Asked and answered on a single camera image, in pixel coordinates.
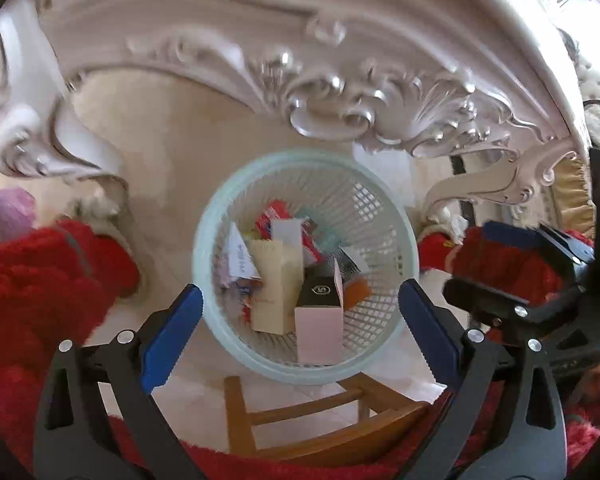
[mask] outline silver bolt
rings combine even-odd
[[[134,340],[135,334],[131,330],[123,330],[116,338],[120,344],[126,345]]]
[[[532,349],[533,352],[539,352],[542,350],[542,344],[538,341],[538,339],[530,339],[526,342],[526,344]]]
[[[466,336],[469,338],[469,341],[473,341],[474,343],[481,343],[484,341],[484,333],[477,328],[469,330],[469,332],[466,333]]]
[[[61,352],[68,352],[71,350],[71,347],[74,345],[74,342],[70,339],[65,339],[58,345],[58,350]]]
[[[526,311],[526,308],[523,307],[522,305],[516,305],[513,308],[513,312],[515,312],[516,315],[519,317],[526,317],[529,315],[529,313]]]

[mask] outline tile floor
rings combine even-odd
[[[417,227],[426,190],[450,175],[447,159],[414,161],[404,153],[369,155],[350,144],[305,139],[282,122],[255,116],[231,99],[194,84],[157,73],[123,70],[92,75],[75,97],[84,123],[125,155],[130,206],[137,242],[148,254],[151,288],[138,304],[117,304],[91,342],[137,328],[154,311],[167,307],[191,279],[192,240],[200,213],[216,187],[233,171],[266,153],[315,147],[349,153],[392,188]],[[205,151],[200,139],[205,138]],[[0,175],[0,187],[22,186],[38,201],[40,223],[49,222],[78,192],[58,179],[19,181]],[[444,273],[428,274],[424,286],[442,304]],[[379,356],[367,373],[413,399],[433,400],[442,388],[408,330]],[[339,391],[337,384],[291,386],[276,383],[236,362],[200,323],[168,383],[154,397],[175,433],[188,442],[227,449],[222,379],[242,377],[247,406],[270,409],[306,402]],[[118,409],[103,389],[107,408]],[[355,421],[354,404],[330,412],[256,428],[260,447],[301,440]]]

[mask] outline white furniture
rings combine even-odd
[[[587,156],[576,75],[534,0],[8,0],[0,171],[100,178],[122,200],[120,154],[70,103],[89,72],[119,66],[192,78],[307,137],[504,151],[436,184],[428,214],[453,198],[523,203],[561,158]]]

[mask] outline person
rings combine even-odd
[[[492,269],[486,259],[489,251],[485,250],[488,243],[480,241],[479,231],[469,230],[462,246],[445,235],[431,236],[420,243],[425,267],[447,268],[446,264],[450,264],[453,272],[481,269],[483,278],[490,283],[516,292],[516,284],[522,286],[520,273],[507,273],[524,261],[527,272],[539,269],[542,275],[541,285],[538,290],[528,291],[529,297],[544,298],[559,289],[557,277],[530,254],[510,253],[509,263],[503,264],[500,273],[490,274]],[[497,250],[506,253],[502,248]],[[29,469],[38,399],[58,343],[71,339],[74,344],[83,345],[104,321],[116,298],[133,295],[142,289],[142,282],[142,273],[126,238],[116,227],[115,217],[103,214],[97,202],[77,202],[69,215],[53,225],[0,244],[0,436]],[[501,385],[492,384],[488,402],[458,465],[480,456],[497,405],[498,389],[502,389]],[[423,441],[440,414],[445,397],[443,394],[399,444],[372,464],[315,468],[228,455],[186,442],[182,445],[210,480],[235,476],[245,480],[389,480]],[[600,417],[600,391],[590,400],[599,412],[578,407],[581,411],[574,412],[574,417],[579,418],[567,424],[570,466],[600,434],[594,424]],[[124,422],[110,417],[110,425],[123,456],[142,465],[142,457]]]

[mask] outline blue gripper pad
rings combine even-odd
[[[522,251],[536,249],[539,246],[535,229],[523,229],[502,222],[485,222],[482,226],[482,236],[490,242],[499,242]]]
[[[202,317],[202,292],[187,285],[171,305],[167,319],[142,355],[140,383],[146,394],[162,386]]]
[[[455,390],[460,384],[460,341],[454,342],[442,325],[435,313],[438,307],[431,303],[413,278],[400,287],[398,307],[436,381]],[[459,334],[462,334],[460,324],[455,319],[451,322],[458,325]]]

